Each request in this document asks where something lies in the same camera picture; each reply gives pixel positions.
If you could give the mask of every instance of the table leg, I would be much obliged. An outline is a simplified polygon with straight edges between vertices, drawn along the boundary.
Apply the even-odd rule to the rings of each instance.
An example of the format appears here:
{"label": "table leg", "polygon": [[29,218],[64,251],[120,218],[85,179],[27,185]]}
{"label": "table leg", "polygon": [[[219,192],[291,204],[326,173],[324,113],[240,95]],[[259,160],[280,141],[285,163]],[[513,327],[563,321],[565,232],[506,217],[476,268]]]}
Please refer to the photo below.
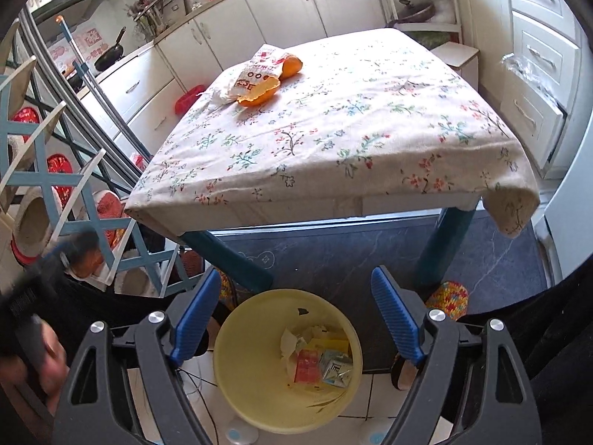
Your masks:
{"label": "table leg", "polygon": [[445,208],[437,220],[431,238],[420,255],[414,271],[413,285],[416,291],[432,293],[443,281],[453,261],[476,210],[460,211]]}
{"label": "table leg", "polygon": [[208,231],[191,231],[183,234],[181,239],[206,261],[252,293],[262,293],[272,287],[274,278],[268,271],[236,253]]}

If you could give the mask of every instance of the range hood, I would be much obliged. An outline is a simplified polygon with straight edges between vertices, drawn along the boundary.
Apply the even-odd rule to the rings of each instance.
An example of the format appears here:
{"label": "range hood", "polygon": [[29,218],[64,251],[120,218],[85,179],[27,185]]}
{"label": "range hood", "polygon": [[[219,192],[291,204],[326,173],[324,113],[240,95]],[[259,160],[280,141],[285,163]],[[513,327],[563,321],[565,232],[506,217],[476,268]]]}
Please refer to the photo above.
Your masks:
{"label": "range hood", "polygon": [[52,45],[62,37],[60,27],[56,23],[57,15],[61,14],[71,31],[86,22],[105,0],[52,0],[33,12],[33,18],[43,40]]}

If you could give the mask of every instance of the floral pattern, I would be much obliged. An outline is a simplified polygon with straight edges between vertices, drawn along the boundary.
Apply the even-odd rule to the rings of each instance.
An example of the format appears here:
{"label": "floral pattern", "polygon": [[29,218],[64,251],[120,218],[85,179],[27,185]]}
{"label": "floral pattern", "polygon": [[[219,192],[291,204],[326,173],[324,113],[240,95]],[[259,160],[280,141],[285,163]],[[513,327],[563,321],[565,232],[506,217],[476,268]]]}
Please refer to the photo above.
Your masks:
{"label": "floral pattern", "polygon": [[[226,70],[167,138],[126,211],[180,235],[344,217],[336,206],[368,198],[389,212],[394,194],[472,193],[507,235],[529,221],[539,196],[517,138],[423,47],[381,29],[291,51],[303,70],[259,108],[221,103],[238,66]],[[327,202],[336,204],[319,211]],[[158,211],[170,205],[176,212]],[[355,207],[347,214],[363,212]]]}

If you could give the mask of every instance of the floor mat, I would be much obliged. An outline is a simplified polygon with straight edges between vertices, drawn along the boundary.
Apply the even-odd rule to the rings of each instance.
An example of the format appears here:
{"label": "floor mat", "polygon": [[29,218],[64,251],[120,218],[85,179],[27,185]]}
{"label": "floor mat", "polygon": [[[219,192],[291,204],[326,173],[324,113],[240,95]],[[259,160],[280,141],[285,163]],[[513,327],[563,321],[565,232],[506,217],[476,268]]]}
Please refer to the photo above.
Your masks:
{"label": "floor mat", "polygon": [[[365,371],[377,372],[389,369],[395,348],[371,295],[371,271],[384,264],[401,286],[408,287],[436,220],[427,217],[219,238],[269,269],[275,288],[310,291],[339,308],[357,330]],[[546,289],[531,225],[510,240],[498,232],[485,211],[476,212],[445,278],[467,288],[470,313],[508,306]]]}

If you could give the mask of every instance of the yellow trash can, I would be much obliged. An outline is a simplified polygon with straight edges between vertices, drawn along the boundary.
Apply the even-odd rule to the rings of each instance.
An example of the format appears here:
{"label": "yellow trash can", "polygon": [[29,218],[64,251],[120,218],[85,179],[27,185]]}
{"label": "yellow trash can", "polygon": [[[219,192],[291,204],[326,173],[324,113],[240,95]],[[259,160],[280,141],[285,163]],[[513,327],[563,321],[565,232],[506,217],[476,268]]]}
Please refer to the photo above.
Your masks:
{"label": "yellow trash can", "polygon": [[[342,329],[348,337],[354,367],[346,389],[288,383],[282,334],[316,325]],[[242,419],[272,433],[303,433],[330,422],[354,398],[362,376],[361,344],[348,318],[326,300],[300,290],[271,290],[242,303],[224,322],[214,347],[214,373]]]}

